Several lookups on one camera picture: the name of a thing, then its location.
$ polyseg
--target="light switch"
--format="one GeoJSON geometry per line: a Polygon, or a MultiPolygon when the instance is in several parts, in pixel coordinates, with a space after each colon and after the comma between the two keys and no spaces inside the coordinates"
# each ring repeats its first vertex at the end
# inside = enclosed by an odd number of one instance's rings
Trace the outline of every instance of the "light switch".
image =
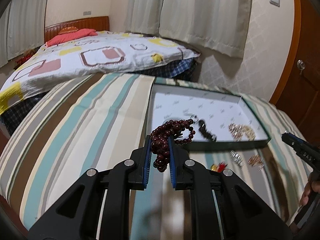
{"type": "Polygon", "coordinates": [[[270,3],[275,5],[275,6],[280,7],[280,0],[270,0],[270,3]]]}

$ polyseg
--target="door frame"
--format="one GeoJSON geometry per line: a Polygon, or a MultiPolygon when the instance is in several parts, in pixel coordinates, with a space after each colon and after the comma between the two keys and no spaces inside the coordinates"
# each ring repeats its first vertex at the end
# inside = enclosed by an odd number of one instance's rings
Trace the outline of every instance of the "door frame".
{"type": "Polygon", "coordinates": [[[293,0],[294,1],[294,22],[293,22],[293,31],[292,31],[292,39],[290,44],[289,53],[287,56],[287,61],[284,65],[281,77],[279,79],[278,85],[273,92],[273,95],[270,99],[270,103],[276,105],[278,102],[285,85],[289,79],[292,67],[294,66],[295,58],[297,55],[299,40],[300,40],[300,31],[301,31],[301,1],[300,0],[293,0]]]}

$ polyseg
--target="door knob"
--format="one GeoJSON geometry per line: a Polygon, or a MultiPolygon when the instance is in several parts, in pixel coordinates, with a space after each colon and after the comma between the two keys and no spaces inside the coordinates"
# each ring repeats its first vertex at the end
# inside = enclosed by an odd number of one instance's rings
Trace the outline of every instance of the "door knob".
{"type": "Polygon", "coordinates": [[[297,61],[297,67],[300,70],[300,75],[301,75],[302,71],[306,68],[306,64],[301,59],[299,59],[297,61]]]}

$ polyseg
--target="striped tablecloth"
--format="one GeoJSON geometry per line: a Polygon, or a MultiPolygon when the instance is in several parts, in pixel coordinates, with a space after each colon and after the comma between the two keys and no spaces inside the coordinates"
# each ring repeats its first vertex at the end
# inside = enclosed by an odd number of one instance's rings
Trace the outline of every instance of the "striped tablecloth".
{"type": "MultiPolygon", "coordinates": [[[[149,95],[154,83],[209,89],[205,85],[138,74],[94,74],[57,85],[27,115],[0,157],[0,194],[29,229],[87,169],[113,168],[143,146],[149,95]]],[[[311,171],[281,141],[291,131],[303,138],[283,112],[242,95],[265,125],[271,141],[260,150],[262,171],[236,166],[229,153],[192,152],[207,168],[225,161],[283,220],[292,215],[311,171]]],[[[131,191],[131,239],[191,239],[188,192],[174,191],[169,169],[151,169],[145,191],[131,191]]]]}

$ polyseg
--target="human hand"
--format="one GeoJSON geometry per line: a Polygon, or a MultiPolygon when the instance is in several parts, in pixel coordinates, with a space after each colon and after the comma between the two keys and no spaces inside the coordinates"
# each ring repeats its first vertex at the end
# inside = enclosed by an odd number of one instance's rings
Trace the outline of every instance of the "human hand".
{"type": "Polygon", "coordinates": [[[311,193],[311,190],[314,192],[320,193],[320,181],[313,181],[312,179],[312,173],[309,175],[308,183],[306,184],[304,188],[304,192],[302,194],[302,197],[300,199],[300,205],[305,206],[308,203],[309,195],[311,193]]]}

